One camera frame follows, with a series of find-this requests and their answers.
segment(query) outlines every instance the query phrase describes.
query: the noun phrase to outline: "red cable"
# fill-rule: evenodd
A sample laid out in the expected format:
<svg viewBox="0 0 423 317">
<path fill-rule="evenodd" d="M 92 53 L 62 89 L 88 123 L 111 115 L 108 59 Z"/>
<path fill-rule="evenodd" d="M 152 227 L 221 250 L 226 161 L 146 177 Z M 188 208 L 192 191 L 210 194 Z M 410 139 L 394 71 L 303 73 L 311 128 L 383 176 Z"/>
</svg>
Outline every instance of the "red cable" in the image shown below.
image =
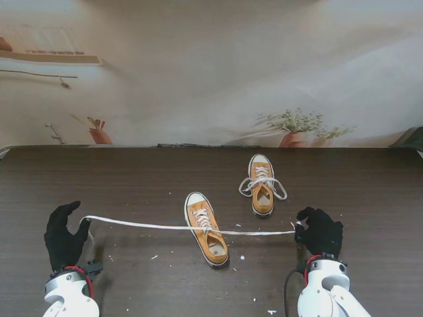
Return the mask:
<svg viewBox="0 0 423 317">
<path fill-rule="evenodd" d="M 90 296 L 91 296 L 92 299 L 94 299 L 93 282 L 91 281 L 88 274 L 83 269 L 81 269 L 80 267 L 77 267 L 77 266 L 66 266 L 65 269 L 72 269 L 73 271 L 77 271 L 77 272 L 81 273 L 82 275 L 85 275 L 85 279 L 87 280 L 87 283 L 88 283 L 88 289 L 90 291 Z"/>
<path fill-rule="evenodd" d="M 317 258 L 320 258 L 321 256 L 322 256 L 321 254 L 315 254 L 314 256 L 311 256 L 311 258 L 307 261 L 307 265 L 306 265 L 305 270 L 304 270 L 304 283 L 305 283 L 305 286 L 307 286 L 307 284 L 309 283 L 309 277 L 308 277 L 308 274 L 307 274 L 307 268 L 308 268 L 309 264 L 312 261 L 316 260 Z"/>
</svg>

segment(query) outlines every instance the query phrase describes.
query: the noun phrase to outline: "robotic arm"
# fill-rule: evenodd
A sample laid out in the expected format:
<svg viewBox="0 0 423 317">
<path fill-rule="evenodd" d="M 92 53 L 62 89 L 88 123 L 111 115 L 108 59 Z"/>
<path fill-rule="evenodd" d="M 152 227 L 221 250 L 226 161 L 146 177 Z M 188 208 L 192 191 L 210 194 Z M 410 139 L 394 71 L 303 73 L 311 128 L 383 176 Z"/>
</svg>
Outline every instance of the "robotic arm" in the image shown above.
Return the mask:
<svg viewBox="0 0 423 317">
<path fill-rule="evenodd" d="M 307 230 L 300 221 L 307 218 Z M 298 213 L 295 241 L 304 243 L 313 257 L 307 262 L 297 311 L 302 317 L 370 317 L 350 293 L 347 265 L 338 260 L 342 247 L 342 223 L 323 210 L 306 208 Z"/>
<path fill-rule="evenodd" d="M 51 306 L 44 317 L 98 317 L 98 305 L 92 298 L 91 279 L 102 271 L 100 262 L 91 262 L 86 267 L 76 267 L 88 237 L 90 221 L 82 221 L 76 234 L 66 227 L 67 218 L 79 207 L 80 201 L 59 206 L 47 224 L 44 241 L 54 274 L 46 283 L 44 300 Z M 83 290 L 88 285 L 89 295 Z"/>
</svg>

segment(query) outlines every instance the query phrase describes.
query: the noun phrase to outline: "sneaker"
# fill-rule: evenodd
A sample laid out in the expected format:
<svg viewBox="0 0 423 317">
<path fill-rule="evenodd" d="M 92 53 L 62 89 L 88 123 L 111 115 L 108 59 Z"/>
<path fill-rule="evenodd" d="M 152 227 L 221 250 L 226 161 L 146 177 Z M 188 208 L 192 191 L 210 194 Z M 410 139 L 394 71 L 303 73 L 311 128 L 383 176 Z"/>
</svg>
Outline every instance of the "sneaker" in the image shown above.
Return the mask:
<svg viewBox="0 0 423 317">
<path fill-rule="evenodd" d="M 276 193 L 275 182 L 283 191 L 284 196 Z M 252 211 L 258 218 L 267 218 L 273 212 L 273 196 L 285 200 L 288 196 L 282 184 L 275 179 L 272 164 L 261 154 L 255 154 L 250 160 L 249 177 L 239 186 L 239 192 L 245 197 L 252 197 Z"/>
<path fill-rule="evenodd" d="M 188 226 L 203 227 L 204 230 L 191 230 L 207 264 L 214 269 L 229 264 L 229 253 L 221 234 L 206 229 L 217 229 L 214 211 L 210 202 L 201 193 L 191 193 L 185 200 L 185 220 Z"/>
</svg>

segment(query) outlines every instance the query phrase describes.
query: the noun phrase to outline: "shoe insole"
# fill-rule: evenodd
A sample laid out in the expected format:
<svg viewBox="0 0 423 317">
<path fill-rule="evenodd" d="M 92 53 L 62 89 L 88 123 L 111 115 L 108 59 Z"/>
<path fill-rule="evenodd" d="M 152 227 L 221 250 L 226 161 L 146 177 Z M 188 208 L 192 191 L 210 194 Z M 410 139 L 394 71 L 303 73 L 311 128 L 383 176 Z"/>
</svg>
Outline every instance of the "shoe insole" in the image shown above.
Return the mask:
<svg viewBox="0 0 423 317">
<path fill-rule="evenodd" d="M 269 192 L 262 187 L 260 191 L 257 193 L 257 200 L 259 205 L 264 205 L 264 206 L 270 205 Z"/>
<path fill-rule="evenodd" d="M 207 245 L 214 256 L 224 256 L 226 254 L 222 243 L 216 238 L 209 236 L 207 239 Z"/>
</svg>

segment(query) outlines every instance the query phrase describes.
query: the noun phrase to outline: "terracotta pot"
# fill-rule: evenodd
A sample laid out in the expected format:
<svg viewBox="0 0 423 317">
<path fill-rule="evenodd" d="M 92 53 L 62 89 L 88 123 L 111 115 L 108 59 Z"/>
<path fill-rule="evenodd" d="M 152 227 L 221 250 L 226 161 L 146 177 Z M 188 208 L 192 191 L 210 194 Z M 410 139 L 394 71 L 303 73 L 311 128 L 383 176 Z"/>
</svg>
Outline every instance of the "terracotta pot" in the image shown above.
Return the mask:
<svg viewBox="0 0 423 317">
<path fill-rule="evenodd" d="M 289 147 L 309 147 L 309 142 L 300 141 L 300 142 L 291 142 Z"/>
<path fill-rule="evenodd" d="M 291 147 L 291 143 L 303 142 L 307 138 L 307 132 L 289 132 L 279 144 L 279 147 Z"/>
<path fill-rule="evenodd" d="M 103 130 L 90 130 L 95 144 L 113 144 L 112 140 L 108 137 L 107 133 Z"/>
<path fill-rule="evenodd" d="M 9 43 L 7 43 L 7 41 L 0 37 L 0 51 L 7 51 L 7 52 L 12 52 L 12 47 Z"/>
<path fill-rule="evenodd" d="M 312 147 L 331 147 L 333 139 L 326 139 L 325 137 L 318 137 L 313 140 Z"/>
</svg>

